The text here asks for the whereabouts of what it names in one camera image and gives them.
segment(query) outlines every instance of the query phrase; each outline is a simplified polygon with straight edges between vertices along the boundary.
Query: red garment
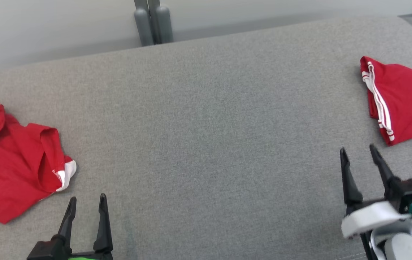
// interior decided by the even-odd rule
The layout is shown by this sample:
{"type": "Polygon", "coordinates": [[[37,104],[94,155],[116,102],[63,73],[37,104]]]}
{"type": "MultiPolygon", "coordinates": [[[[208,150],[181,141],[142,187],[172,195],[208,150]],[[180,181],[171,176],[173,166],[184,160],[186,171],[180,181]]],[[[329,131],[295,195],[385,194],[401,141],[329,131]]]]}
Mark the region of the red garment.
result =
{"type": "Polygon", "coordinates": [[[0,104],[0,222],[6,224],[50,194],[65,189],[76,170],[58,131],[21,126],[0,104]]]}
{"type": "Polygon", "coordinates": [[[412,69],[382,64],[369,57],[360,60],[368,87],[369,115],[377,119],[388,145],[412,138],[412,69]]]}

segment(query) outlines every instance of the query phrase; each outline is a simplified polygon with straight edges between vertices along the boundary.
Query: red cloth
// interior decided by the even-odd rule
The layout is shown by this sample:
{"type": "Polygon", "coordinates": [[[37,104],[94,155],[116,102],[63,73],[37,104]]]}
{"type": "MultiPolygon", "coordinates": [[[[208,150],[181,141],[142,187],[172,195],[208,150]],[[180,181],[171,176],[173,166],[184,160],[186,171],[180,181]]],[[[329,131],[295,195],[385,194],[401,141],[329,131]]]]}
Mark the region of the red cloth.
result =
{"type": "Polygon", "coordinates": [[[75,162],[62,152],[57,129],[36,124],[23,127],[0,104],[1,223],[61,189],[65,163],[74,163],[75,172],[75,162]]]}
{"type": "Polygon", "coordinates": [[[368,87],[369,115],[377,119],[388,145],[412,138],[412,69],[382,64],[369,57],[360,60],[368,87]]]}

